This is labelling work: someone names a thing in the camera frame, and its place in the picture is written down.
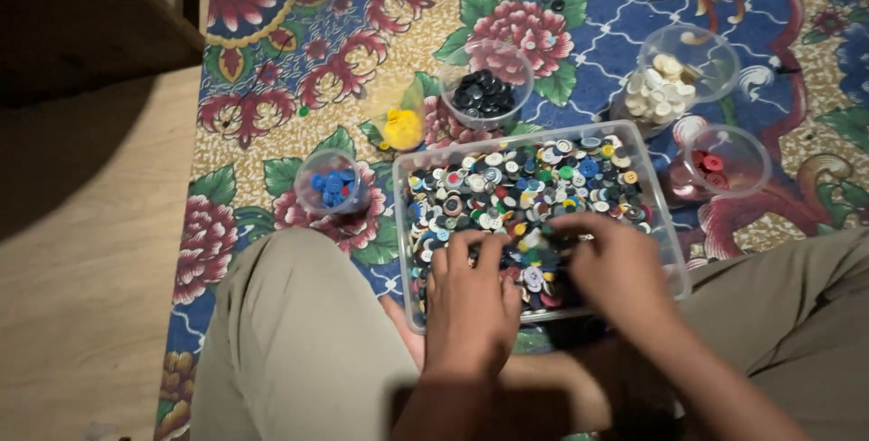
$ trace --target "carpet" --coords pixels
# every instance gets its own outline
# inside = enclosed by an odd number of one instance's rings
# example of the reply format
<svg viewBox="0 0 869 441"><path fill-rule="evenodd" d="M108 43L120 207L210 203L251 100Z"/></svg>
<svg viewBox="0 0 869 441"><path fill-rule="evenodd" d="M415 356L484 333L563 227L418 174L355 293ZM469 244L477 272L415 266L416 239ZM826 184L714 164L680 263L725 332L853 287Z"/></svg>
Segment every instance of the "carpet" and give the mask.
<svg viewBox="0 0 869 441"><path fill-rule="evenodd" d="M375 294L401 301L395 154L380 150L365 101L406 77L425 91L430 148L600 121L635 66L640 43L669 24L697 24L739 53L739 84L694 107L649 149L667 163L693 131L733 124L767 147L763 191L673 212L689 268L787 240L869 224L869 0L210 0L190 194L168 328L156 439L189 435L196 362L214 289L235 255L274 230L310 227L353 259ZM522 121L476 133L436 104L440 59L513 14L561 49L540 69ZM791 74L779 74L784 67ZM293 180L303 158L338 148L361 162L373 190L364 219L307 214ZM523 350L546 347L534 328Z"/></svg>

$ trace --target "khaki pants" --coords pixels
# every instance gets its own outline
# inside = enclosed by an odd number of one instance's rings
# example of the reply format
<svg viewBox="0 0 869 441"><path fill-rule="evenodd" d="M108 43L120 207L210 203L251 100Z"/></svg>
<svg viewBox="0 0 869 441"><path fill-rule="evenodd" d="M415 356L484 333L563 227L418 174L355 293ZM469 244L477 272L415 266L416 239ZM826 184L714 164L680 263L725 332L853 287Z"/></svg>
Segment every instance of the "khaki pants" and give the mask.
<svg viewBox="0 0 869 441"><path fill-rule="evenodd" d="M821 439L869 438L869 230L692 272L682 311ZM331 241L283 230L217 289L196 373L194 439L386 438L393 385L418 375L368 282Z"/></svg>

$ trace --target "cup of white buttons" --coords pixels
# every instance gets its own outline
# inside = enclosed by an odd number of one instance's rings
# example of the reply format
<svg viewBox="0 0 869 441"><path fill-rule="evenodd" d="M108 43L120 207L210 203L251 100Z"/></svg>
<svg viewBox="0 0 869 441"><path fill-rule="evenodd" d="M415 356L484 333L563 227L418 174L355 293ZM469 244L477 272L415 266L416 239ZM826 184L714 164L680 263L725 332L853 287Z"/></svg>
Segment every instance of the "cup of white buttons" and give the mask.
<svg viewBox="0 0 869 441"><path fill-rule="evenodd" d="M636 71L610 110L612 120L633 120L644 138L660 134L697 103L730 93L740 59L720 35L694 25L670 25L646 37Z"/></svg>
<svg viewBox="0 0 869 441"><path fill-rule="evenodd" d="M356 161L337 149L318 150L296 172L293 190L299 205L315 215L354 214L371 205L371 189Z"/></svg>
<svg viewBox="0 0 869 441"><path fill-rule="evenodd" d="M418 334L425 331L432 253L467 229L511 237L501 279L520 287L523 323L590 313L565 269L576 240L556 237L545 225L574 212L601 213L657 237L673 296L690 293L635 124L591 124L407 154L396 159L393 179L405 312ZM475 258L475 249L469 254Z"/></svg>
<svg viewBox="0 0 869 441"><path fill-rule="evenodd" d="M482 40L450 54L437 78L440 98L459 122L494 130L518 117L534 88L535 72L516 46Z"/></svg>

